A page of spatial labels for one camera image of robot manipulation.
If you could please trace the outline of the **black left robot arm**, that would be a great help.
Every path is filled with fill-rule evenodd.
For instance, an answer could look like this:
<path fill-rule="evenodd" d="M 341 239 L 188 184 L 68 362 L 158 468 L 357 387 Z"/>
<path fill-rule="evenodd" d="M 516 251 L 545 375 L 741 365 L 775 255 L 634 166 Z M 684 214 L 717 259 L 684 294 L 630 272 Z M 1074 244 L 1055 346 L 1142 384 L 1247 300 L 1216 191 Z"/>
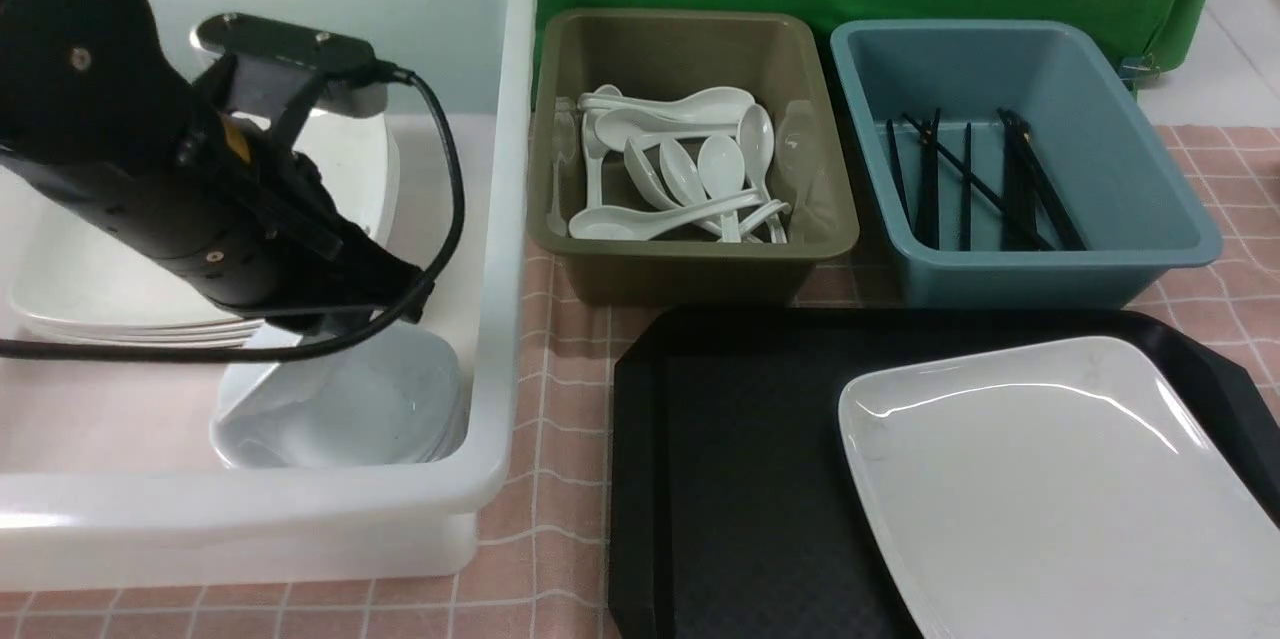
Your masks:
<path fill-rule="evenodd" d="M 344 218 L 296 147 L 311 111 L 387 108 L 365 38 L 210 15 L 186 79 L 148 0 L 3 0 L 3 166 L 219 309 L 314 332 L 402 300 L 419 268 Z"/>

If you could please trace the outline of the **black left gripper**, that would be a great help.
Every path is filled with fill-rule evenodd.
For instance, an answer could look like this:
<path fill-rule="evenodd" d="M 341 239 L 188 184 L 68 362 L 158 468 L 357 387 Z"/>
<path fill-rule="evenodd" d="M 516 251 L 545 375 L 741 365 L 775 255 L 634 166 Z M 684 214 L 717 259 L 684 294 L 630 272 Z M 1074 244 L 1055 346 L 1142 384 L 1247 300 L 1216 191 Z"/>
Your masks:
<path fill-rule="evenodd" d="M 358 332 L 376 312 L 419 319 L 434 287 L 426 269 L 384 250 L 343 218 L 305 152 L 191 151 L 180 169 L 210 209 L 216 231 L 180 278 L 242 318 L 314 334 Z"/>

